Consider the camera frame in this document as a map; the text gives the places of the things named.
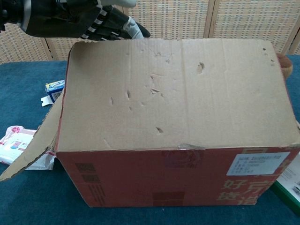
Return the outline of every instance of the woven screen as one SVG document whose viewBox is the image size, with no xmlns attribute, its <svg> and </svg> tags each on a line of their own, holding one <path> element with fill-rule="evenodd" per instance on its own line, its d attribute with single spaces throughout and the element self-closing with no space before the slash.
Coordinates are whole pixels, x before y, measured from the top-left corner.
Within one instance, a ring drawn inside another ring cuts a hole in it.
<svg viewBox="0 0 300 225">
<path fill-rule="evenodd" d="M 153 38 L 202 38 L 209 0 L 138 0 L 128 14 Z"/>
<path fill-rule="evenodd" d="M 300 0 L 220 0 L 215 38 L 262 38 L 281 52 L 300 15 Z"/>
<path fill-rule="evenodd" d="M 300 45 L 299 45 L 298 48 L 296 49 L 295 54 L 296 54 L 296 55 L 300 55 Z"/>
<path fill-rule="evenodd" d="M 46 38 L 54 60 L 67 60 L 73 44 L 77 38 Z"/>
<path fill-rule="evenodd" d="M 0 33 L 0 64 L 49 60 L 42 41 L 25 34 L 17 25 L 7 24 L 6 31 Z"/>
</svg>

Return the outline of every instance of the cardboard flap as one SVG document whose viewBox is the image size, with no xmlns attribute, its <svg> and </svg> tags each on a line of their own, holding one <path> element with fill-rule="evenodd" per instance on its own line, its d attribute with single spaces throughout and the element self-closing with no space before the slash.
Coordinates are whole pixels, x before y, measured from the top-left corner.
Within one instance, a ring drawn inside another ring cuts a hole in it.
<svg viewBox="0 0 300 225">
<path fill-rule="evenodd" d="M 0 181 L 12 178 L 52 150 L 62 107 L 62 95 L 56 100 L 26 150 L 1 174 Z"/>
</svg>

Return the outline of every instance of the brown plush toy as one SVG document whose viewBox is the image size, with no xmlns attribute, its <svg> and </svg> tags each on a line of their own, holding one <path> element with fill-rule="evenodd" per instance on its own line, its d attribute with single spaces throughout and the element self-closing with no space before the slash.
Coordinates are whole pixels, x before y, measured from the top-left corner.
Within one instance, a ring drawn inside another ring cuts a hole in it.
<svg viewBox="0 0 300 225">
<path fill-rule="evenodd" d="M 276 55 L 281 66 L 283 76 L 285 77 L 285 79 L 287 79 L 293 71 L 292 61 L 290 61 L 290 59 L 287 56 L 281 53 L 276 53 Z"/>
</svg>

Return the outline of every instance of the box lid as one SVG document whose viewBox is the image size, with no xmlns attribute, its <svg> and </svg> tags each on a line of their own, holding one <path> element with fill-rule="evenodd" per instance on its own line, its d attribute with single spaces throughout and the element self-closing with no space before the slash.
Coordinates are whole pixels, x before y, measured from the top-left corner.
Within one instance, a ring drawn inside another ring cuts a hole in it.
<svg viewBox="0 0 300 225">
<path fill-rule="evenodd" d="M 64 98 L 58 151 L 174 149 L 183 143 L 284 147 L 300 141 L 269 41 L 76 43 Z"/>
</svg>

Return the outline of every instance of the blue fabric surface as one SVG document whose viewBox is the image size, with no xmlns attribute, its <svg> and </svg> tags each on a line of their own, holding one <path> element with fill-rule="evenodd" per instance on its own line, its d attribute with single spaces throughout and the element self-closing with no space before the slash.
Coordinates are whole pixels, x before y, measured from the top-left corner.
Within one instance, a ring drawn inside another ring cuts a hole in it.
<svg viewBox="0 0 300 225">
<path fill-rule="evenodd" d="M 300 120 L 300 56 L 291 56 L 294 73 L 287 81 L 296 117 Z M 0 65 L 0 135 L 12 125 L 36 129 L 49 110 L 41 107 L 45 83 L 64 79 L 66 62 L 27 62 Z M 0 173 L 7 165 L 0 165 Z M 298 218 L 270 190 L 255 206 L 91 209 L 61 164 L 52 171 L 24 171 L 0 182 L 0 221 L 4 225 L 296 225 Z"/>
</svg>

